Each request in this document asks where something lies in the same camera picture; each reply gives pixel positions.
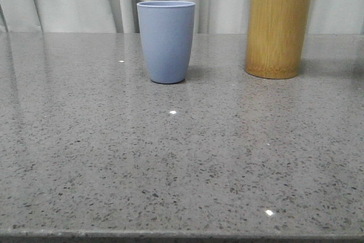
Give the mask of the blue plastic cup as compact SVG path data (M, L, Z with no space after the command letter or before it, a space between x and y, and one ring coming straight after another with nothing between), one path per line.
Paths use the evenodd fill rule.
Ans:
M187 75L195 20L194 2L137 3L142 50L150 79L174 84Z

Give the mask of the bamboo wooden holder cup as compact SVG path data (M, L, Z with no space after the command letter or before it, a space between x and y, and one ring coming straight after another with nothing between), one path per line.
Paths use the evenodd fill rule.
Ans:
M245 71L265 79L298 75L311 0L251 0Z

